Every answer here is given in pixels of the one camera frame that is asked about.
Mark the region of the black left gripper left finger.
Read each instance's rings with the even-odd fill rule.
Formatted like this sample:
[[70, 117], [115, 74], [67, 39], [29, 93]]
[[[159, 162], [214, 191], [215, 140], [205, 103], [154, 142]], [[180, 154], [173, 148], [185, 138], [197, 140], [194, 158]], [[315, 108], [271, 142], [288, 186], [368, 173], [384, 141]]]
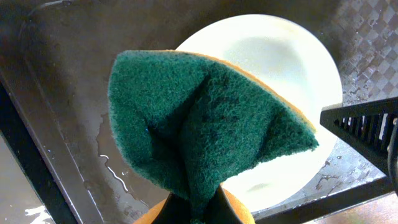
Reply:
[[190, 203], [170, 193], [152, 224], [190, 224]]

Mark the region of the green yellow sponge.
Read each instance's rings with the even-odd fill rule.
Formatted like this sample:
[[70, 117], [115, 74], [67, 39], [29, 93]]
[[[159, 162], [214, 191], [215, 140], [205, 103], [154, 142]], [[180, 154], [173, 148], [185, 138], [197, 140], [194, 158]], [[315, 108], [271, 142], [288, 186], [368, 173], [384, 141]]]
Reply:
[[191, 223], [220, 183], [318, 147], [311, 122], [252, 75], [204, 55], [127, 50], [109, 77], [109, 123], [124, 160], [188, 203]]

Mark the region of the white cream plate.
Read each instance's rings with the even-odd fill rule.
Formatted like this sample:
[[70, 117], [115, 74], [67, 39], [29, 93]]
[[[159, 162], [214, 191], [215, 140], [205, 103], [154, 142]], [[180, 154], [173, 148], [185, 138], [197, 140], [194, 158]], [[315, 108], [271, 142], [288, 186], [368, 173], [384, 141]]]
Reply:
[[320, 125], [321, 111], [341, 105], [343, 94], [335, 62], [313, 34], [287, 19], [248, 14], [208, 25], [178, 49], [249, 72], [298, 108], [316, 129], [316, 149], [278, 157], [231, 177], [223, 183], [228, 192], [250, 212], [258, 212], [291, 197], [315, 177], [336, 142]]

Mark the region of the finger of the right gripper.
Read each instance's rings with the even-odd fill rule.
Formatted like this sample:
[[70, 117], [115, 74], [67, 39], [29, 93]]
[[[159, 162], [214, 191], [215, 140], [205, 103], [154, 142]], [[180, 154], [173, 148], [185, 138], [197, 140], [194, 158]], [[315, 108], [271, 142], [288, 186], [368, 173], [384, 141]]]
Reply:
[[397, 98], [322, 110], [320, 124], [397, 186]]

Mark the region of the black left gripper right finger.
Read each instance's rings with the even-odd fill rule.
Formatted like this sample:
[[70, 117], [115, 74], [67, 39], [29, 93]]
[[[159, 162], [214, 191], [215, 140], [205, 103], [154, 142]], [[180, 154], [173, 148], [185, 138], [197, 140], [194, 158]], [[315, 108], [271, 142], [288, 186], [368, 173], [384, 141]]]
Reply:
[[219, 185], [205, 210], [206, 224], [242, 224]]

